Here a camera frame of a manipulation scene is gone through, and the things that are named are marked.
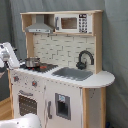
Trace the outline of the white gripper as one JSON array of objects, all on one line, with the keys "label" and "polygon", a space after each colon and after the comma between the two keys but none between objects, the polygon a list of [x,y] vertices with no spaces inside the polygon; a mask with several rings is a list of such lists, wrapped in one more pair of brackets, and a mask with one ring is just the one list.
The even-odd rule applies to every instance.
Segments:
[{"label": "white gripper", "polygon": [[13,48],[9,42],[0,44],[0,67],[4,67],[4,63],[7,63],[10,69],[20,67],[20,63],[13,51]]}]

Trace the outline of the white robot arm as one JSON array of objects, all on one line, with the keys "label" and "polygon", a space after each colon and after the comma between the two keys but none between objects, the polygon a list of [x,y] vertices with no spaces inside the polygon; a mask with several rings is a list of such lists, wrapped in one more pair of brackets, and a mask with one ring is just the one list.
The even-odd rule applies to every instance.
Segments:
[{"label": "white robot arm", "polygon": [[[17,69],[20,63],[9,42],[0,43],[0,78],[5,70]],[[26,114],[20,118],[0,120],[0,128],[42,128],[39,117],[35,114]]]}]

